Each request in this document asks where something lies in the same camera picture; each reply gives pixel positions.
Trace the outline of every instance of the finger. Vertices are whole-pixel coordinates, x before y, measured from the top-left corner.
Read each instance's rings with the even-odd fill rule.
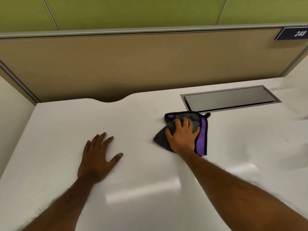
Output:
[[[175,129],[182,128],[182,124],[181,124],[181,121],[179,119],[175,119],[174,124],[175,124]]]
[[[200,127],[198,127],[196,129],[196,131],[193,133],[193,135],[195,136],[195,138],[198,136],[198,134],[200,133]]]
[[[182,118],[183,120],[183,128],[188,129],[188,119],[187,118]]]
[[[99,150],[101,145],[102,145],[102,141],[104,140],[104,138],[106,137],[106,132],[102,133],[95,141],[94,144],[94,150]]]
[[[101,149],[107,150],[108,145],[110,144],[110,142],[111,142],[112,140],[113,140],[113,136],[111,136],[111,137],[109,137],[108,139],[106,139],[106,140],[103,142]]]
[[[188,129],[192,132],[193,131],[193,122],[188,119]]]
[[[172,134],[171,134],[171,132],[168,128],[166,128],[165,135],[166,135],[168,142],[173,138],[173,136],[172,136]]]
[[[99,137],[99,134],[97,134],[91,141],[90,146],[89,146],[89,151],[92,151],[94,149],[94,145],[98,137]]]
[[[89,146],[90,146],[90,140],[88,140],[87,143],[86,143],[86,145],[84,146],[82,156],[84,156],[84,155],[88,152]]]
[[[119,160],[122,158],[123,153],[116,154],[108,163],[109,169],[112,170],[112,168],[119,162]]]

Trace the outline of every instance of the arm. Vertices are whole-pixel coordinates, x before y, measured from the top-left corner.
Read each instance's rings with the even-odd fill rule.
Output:
[[[175,126],[173,136],[166,129],[172,150],[187,163],[231,230],[308,230],[308,220],[283,202],[194,153],[194,140],[200,129],[193,133],[191,120],[184,118],[183,127],[175,120]]]
[[[62,196],[22,231],[74,231],[80,213],[95,183],[101,182],[121,159],[123,153],[106,162],[106,150],[113,140],[103,142],[106,133],[96,135],[87,144],[78,169],[78,179]]]

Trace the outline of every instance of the cubicle partition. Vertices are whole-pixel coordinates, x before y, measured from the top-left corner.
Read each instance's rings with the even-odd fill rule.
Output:
[[[275,41],[283,27],[2,34],[0,61],[36,102],[112,102],[136,92],[286,76],[307,54],[308,39]]]

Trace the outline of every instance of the beige partition panel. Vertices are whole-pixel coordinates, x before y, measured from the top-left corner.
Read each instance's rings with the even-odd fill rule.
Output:
[[[279,77],[308,40],[277,29],[0,40],[0,60],[42,102]]]

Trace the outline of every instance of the green wall panel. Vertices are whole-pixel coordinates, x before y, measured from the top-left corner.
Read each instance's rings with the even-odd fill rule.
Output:
[[[224,0],[47,0],[60,30],[215,25]]]
[[[0,32],[57,30],[43,0],[0,0]]]
[[[308,23],[308,0],[227,0],[219,25]]]

